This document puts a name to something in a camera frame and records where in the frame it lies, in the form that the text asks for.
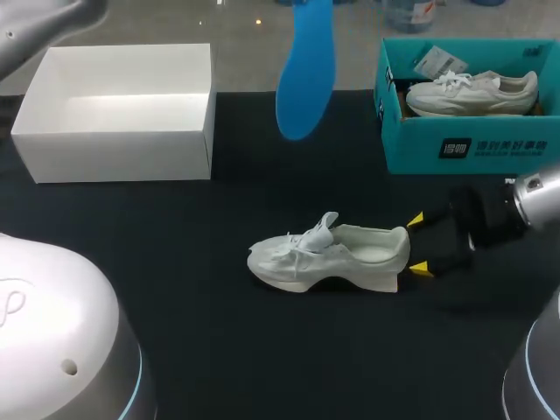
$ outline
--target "teal shoe box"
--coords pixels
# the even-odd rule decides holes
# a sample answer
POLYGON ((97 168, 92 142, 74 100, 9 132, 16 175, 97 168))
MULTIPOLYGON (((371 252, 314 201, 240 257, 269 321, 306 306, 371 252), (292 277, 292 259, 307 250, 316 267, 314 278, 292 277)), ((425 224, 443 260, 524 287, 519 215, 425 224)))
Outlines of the teal shoe box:
POLYGON ((560 161, 560 44, 548 39, 386 38, 381 44, 375 110, 392 173, 532 172, 560 161), (463 60, 466 72, 539 76, 539 101, 524 116, 414 116, 407 88, 414 68, 438 46, 463 60))

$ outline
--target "shoe sole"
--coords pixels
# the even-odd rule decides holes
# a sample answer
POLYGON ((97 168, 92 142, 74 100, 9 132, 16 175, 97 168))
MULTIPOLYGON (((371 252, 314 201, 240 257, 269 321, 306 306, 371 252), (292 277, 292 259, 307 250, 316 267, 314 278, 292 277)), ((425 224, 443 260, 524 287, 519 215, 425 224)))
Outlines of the shoe sole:
MULTIPOLYGON (((282 291, 292 293, 305 293, 315 284, 325 280, 329 276, 319 280, 309 282, 279 282, 262 274, 253 273, 262 282, 282 291)), ((339 276, 345 278, 350 283, 366 291, 380 291, 384 293, 397 293, 398 282, 396 274, 386 274, 384 276, 339 276)))
POLYGON ((411 107, 415 114, 419 116, 447 116, 447 117, 455 117, 455 116, 523 116, 522 114, 482 114, 482 115, 449 115, 449 114, 435 114, 433 112, 422 111, 421 109, 411 107))

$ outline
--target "blue insole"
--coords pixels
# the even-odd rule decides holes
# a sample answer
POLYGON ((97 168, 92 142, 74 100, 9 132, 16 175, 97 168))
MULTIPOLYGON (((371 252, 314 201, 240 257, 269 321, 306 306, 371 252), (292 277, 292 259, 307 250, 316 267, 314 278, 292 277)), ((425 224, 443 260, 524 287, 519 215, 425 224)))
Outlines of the blue insole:
POLYGON ((306 0, 293 11, 294 42, 276 90, 276 119, 287 139, 300 140, 319 124, 333 92, 333 0, 306 0))

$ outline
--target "shoe tongue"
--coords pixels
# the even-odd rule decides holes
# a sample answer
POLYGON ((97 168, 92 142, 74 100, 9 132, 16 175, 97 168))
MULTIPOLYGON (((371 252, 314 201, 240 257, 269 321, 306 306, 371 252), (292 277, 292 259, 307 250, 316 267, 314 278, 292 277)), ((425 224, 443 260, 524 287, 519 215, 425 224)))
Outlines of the shoe tongue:
POLYGON ((317 226, 305 232, 297 247, 310 252, 318 252, 331 246, 334 242, 334 238, 329 227, 338 217, 339 214, 336 212, 326 213, 317 226))

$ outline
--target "gray floor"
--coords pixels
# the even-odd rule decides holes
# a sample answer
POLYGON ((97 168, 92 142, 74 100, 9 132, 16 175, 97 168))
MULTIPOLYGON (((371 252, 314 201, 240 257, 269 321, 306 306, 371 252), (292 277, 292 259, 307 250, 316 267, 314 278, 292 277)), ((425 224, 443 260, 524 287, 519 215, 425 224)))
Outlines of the gray floor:
MULTIPOLYGON (((276 88, 290 50, 290 7, 273 0, 110 0, 108 19, 99 27, 65 39, 63 46, 210 42, 218 90, 267 91, 276 88)), ((482 7, 470 0, 448 0, 422 36, 560 37, 560 0, 507 0, 482 7)), ((380 40, 407 36, 387 27, 379 3, 357 0, 334 12, 338 54, 337 89, 371 88, 380 40)), ((0 84, 0 95, 25 92, 40 57, 0 84)))

